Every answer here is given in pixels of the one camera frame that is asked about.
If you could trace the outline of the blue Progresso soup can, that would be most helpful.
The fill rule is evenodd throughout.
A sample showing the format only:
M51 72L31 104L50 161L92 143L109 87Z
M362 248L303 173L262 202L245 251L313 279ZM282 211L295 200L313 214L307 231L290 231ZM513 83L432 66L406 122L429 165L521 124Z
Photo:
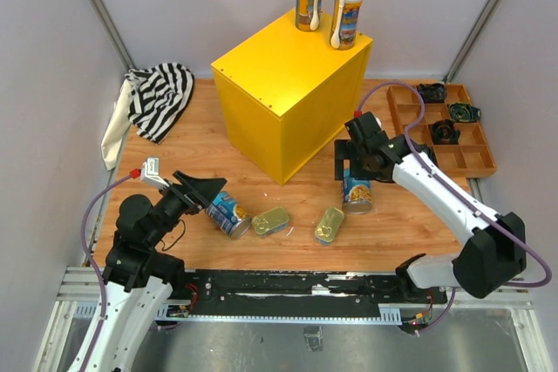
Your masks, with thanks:
M342 208L350 214L368 213L372 209L371 182L351 177L348 168L343 172Z

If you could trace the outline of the yellow tall congee can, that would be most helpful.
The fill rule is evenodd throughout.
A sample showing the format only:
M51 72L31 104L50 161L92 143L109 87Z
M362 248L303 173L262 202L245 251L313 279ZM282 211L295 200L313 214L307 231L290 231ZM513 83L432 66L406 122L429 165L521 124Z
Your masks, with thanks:
M330 46L336 50L352 48L357 38L357 21L363 0L335 0L330 29Z

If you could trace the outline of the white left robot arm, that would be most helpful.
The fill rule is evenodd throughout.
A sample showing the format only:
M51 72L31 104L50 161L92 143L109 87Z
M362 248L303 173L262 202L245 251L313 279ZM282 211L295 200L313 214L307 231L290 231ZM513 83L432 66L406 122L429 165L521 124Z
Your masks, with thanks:
M181 296L187 287L184 261L157 246L183 216L206 209L227 183L224 178L200 179L180 171L174 172L174 181L168 181L136 168L104 191L109 193L131 179L155 187L161 198L152 203L147 196L134 194L120 204L105 265L91 264L99 301L72 371L131 370L162 303Z

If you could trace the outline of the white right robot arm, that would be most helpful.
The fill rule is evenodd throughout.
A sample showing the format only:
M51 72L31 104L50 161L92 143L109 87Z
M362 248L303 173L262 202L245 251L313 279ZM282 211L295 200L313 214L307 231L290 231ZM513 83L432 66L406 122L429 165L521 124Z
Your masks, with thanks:
M432 149L404 135L389 138L370 113L346 123L347 139L335 142L335 178L395 183L423 202L461 245L457 254L417 254L395 270L395 291L414 302L432 287L460 287L483 299L527 265L525 225L479 203L433 160Z

